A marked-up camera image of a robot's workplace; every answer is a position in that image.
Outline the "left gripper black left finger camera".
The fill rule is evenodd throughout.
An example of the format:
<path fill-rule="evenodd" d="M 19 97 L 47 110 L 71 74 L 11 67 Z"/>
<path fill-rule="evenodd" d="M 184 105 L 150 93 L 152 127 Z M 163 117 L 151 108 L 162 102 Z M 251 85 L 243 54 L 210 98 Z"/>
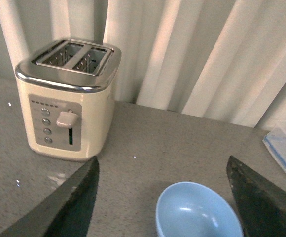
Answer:
<path fill-rule="evenodd" d="M 96 202 L 100 166 L 90 158 L 1 237 L 85 237 Z"/>

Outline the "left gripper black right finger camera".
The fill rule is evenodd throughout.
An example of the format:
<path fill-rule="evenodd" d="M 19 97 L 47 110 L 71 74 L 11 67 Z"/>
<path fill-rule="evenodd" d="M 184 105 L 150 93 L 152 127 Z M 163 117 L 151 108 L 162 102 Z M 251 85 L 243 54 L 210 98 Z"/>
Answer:
<path fill-rule="evenodd" d="M 246 237 L 286 237 L 286 192 L 230 156 L 226 172 Z"/>

